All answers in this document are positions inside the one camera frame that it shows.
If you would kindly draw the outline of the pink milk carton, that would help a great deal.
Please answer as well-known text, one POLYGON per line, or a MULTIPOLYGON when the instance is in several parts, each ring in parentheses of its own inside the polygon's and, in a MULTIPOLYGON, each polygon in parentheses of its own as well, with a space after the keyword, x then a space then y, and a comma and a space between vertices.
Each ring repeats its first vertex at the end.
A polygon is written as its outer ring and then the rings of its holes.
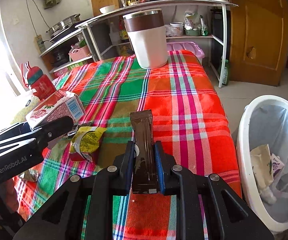
POLYGON ((73 123, 77 124, 84 114, 85 110, 78 95, 59 89, 28 113, 26 120, 30 128, 34 129, 64 116, 69 116, 73 123))

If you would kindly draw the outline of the yellow snack wrapper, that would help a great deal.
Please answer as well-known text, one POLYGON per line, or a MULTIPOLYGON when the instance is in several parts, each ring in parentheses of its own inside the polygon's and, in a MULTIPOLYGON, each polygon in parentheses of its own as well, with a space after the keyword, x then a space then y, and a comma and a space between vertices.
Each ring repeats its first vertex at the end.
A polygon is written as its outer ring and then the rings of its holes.
POLYGON ((70 141, 70 160, 97 164, 100 146, 106 130, 104 127, 80 127, 70 141))

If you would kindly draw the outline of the beige wrapper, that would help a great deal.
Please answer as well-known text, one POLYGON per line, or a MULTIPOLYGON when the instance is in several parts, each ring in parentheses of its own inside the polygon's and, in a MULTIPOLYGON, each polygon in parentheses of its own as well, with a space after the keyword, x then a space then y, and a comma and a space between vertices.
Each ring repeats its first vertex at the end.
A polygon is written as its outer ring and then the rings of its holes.
POLYGON ((29 182, 37 182, 39 177, 39 173, 37 170, 30 168, 18 175, 18 178, 23 181, 29 181, 29 182))

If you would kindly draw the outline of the brown coffee stick wrapper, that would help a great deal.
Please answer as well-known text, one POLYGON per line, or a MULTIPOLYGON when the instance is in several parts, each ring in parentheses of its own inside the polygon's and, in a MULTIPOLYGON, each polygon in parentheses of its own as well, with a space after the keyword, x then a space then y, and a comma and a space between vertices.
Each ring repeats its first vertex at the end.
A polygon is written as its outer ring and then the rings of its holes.
POLYGON ((134 131, 135 160, 132 191, 134 194, 155 194, 158 190, 157 172, 152 136, 152 112, 130 113, 134 131))

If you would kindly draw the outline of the white paper bag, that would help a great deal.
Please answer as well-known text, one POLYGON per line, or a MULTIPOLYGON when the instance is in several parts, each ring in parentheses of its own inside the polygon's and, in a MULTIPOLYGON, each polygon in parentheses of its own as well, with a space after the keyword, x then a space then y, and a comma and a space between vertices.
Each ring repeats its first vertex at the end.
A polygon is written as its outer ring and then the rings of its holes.
POLYGON ((269 145, 260 145, 252 149, 250 159, 258 190, 263 191, 274 181, 269 145))

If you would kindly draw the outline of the white trash bin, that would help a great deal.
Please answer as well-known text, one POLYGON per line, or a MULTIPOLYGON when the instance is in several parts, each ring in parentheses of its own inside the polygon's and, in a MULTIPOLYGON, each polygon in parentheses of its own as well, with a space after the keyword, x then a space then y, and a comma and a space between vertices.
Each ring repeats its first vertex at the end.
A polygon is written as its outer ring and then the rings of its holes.
POLYGON ((274 95, 255 98, 244 109, 237 133, 237 156, 246 202, 275 235, 288 230, 288 101, 274 95), (259 191, 250 152, 269 145, 274 181, 259 191))

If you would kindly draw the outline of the yellow tissue pack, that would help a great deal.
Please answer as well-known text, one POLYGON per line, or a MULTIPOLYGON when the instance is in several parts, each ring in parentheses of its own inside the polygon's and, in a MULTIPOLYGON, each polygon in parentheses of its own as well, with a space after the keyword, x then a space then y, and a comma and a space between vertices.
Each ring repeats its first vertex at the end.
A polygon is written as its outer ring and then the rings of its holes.
POLYGON ((40 99, 37 96, 32 95, 31 98, 25 103, 24 107, 17 112, 11 124, 22 123, 26 121, 26 116, 30 113, 36 106, 39 105, 40 99))

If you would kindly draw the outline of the red kids water bottle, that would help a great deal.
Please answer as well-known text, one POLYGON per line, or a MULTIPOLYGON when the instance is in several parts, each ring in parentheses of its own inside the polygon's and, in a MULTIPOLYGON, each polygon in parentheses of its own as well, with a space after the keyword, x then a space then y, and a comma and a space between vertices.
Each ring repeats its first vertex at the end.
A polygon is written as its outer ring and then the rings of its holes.
POLYGON ((38 66, 31 67, 29 61, 25 64, 21 63, 21 73, 24 86, 30 90, 35 90, 33 94, 39 100, 46 100, 56 91, 55 86, 41 68, 38 66))

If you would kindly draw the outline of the pink plastic basket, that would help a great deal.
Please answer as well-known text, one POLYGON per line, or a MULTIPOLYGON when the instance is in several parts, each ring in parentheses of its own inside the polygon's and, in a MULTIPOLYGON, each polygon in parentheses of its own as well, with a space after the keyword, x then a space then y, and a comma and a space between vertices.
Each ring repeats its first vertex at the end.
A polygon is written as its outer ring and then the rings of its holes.
POLYGON ((91 52, 88 46, 83 46, 81 48, 72 46, 71 50, 69 51, 69 57, 72 59, 72 61, 78 61, 89 56, 91 56, 91 52))

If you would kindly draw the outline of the plaid tablecloth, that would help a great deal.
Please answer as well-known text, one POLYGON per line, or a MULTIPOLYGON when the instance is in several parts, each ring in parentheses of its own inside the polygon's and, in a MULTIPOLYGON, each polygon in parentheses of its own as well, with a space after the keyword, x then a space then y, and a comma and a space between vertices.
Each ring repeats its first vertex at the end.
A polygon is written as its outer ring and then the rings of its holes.
POLYGON ((237 193, 241 182, 235 146, 218 94, 198 59, 171 51, 167 63, 145 70, 135 56, 86 64, 60 76, 56 88, 78 95, 85 109, 80 123, 104 127, 98 161, 71 160, 62 139, 44 150, 35 183, 15 178, 18 213, 29 219, 70 176, 94 175, 133 141, 141 155, 126 196, 113 198, 113 239, 174 239, 176 197, 144 191, 142 171, 154 171, 154 144, 177 164, 200 176, 218 174, 237 193))

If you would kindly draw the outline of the steel steamer pot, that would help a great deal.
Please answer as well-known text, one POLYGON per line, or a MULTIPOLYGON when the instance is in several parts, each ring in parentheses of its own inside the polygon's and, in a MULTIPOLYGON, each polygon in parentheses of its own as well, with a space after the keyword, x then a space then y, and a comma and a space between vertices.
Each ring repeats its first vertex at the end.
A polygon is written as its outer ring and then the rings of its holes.
POLYGON ((52 27, 50 27, 46 31, 46 33, 48 33, 51 38, 54 38, 55 36, 57 36, 61 32, 65 31, 66 29, 70 28, 71 26, 73 26, 74 24, 76 24, 80 21, 81 21, 80 20, 80 14, 71 15, 71 16, 65 18, 64 20, 59 21, 58 23, 56 23, 52 27))

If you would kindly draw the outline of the yellow label oil bottle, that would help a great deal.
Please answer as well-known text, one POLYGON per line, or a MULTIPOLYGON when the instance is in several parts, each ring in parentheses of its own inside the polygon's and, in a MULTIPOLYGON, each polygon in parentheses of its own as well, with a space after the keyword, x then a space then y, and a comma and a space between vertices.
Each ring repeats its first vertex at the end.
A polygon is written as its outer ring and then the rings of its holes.
POLYGON ((122 43, 124 42, 129 42, 129 37, 127 34, 127 31, 125 29, 124 21, 122 16, 119 17, 119 34, 120 34, 120 39, 122 43))

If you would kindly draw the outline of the white ceramic bowl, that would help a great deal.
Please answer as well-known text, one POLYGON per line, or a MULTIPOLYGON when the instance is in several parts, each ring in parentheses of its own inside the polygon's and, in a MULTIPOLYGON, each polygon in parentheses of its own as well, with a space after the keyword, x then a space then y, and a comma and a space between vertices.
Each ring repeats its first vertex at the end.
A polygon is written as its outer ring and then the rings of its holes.
POLYGON ((107 14, 107 13, 113 12, 114 10, 115 10, 115 5, 108 5, 105 7, 101 7, 100 13, 101 14, 107 14))

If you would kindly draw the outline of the white brown thermal jug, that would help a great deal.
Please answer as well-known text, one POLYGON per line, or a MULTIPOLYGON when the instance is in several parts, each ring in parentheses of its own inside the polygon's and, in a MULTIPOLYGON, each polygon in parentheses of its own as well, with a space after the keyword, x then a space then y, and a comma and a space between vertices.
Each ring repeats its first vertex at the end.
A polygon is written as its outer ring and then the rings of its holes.
POLYGON ((155 69, 168 61, 165 25, 161 9, 133 12, 123 16, 124 25, 143 69, 155 69))

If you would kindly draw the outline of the wooden door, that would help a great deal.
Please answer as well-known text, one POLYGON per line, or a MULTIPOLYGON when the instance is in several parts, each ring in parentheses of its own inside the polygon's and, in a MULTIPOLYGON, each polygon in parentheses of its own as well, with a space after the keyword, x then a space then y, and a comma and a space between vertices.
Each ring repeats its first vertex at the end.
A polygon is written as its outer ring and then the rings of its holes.
POLYGON ((231 2, 231 80, 278 86, 288 58, 287 0, 231 2))

